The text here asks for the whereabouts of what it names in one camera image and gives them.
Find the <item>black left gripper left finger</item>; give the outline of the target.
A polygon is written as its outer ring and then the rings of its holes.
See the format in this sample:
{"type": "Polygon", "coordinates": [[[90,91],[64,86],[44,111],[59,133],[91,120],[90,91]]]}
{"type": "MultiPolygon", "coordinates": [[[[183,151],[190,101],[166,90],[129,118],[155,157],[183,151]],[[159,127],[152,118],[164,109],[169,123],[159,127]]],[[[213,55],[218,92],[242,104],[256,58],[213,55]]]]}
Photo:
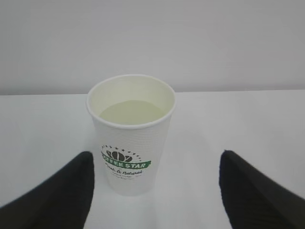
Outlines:
{"type": "Polygon", "coordinates": [[[94,162],[89,151],[31,191],[0,208],[2,229],[82,229],[94,193],[94,162]]]}

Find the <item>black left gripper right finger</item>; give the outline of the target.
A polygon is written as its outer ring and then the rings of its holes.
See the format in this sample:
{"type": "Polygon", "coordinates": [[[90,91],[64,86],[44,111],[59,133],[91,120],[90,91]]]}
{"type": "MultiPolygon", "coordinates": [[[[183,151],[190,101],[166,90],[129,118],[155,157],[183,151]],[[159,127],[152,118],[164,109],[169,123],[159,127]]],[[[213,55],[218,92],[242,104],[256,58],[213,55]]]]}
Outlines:
{"type": "Polygon", "coordinates": [[[220,158],[219,186],[233,229],[303,229],[305,200],[261,173],[237,153],[220,158]]]}

